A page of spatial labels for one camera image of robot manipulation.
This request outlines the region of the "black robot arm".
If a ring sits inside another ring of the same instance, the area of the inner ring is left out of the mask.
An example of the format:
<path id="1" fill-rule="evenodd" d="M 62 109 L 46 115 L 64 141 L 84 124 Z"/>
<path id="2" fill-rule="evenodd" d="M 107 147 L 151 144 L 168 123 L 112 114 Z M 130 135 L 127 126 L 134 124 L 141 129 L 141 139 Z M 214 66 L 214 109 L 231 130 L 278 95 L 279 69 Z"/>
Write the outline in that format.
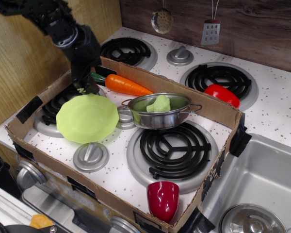
<path id="1" fill-rule="evenodd" d="M 22 15 L 31 21 L 70 61 L 72 83 L 78 92 L 99 92 L 91 69 L 101 65 L 100 44 L 89 26 L 76 22 L 66 1 L 0 0 L 0 14 Z"/>

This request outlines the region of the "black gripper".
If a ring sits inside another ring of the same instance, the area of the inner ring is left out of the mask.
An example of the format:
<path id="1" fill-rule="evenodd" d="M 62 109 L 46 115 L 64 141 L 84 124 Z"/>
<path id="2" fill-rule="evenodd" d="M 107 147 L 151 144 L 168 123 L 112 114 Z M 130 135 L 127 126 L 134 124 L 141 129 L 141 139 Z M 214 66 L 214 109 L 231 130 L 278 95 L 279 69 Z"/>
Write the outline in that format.
<path id="1" fill-rule="evenodd" d="M 99 87 L 91 75 L 91 67 L 101 65 L 100 44 L 91 28 L 75 20 L 57 19 L 47 25 L 53 44 L 71 63 L 72 83 L 83 94 L 97 94 Z"/>

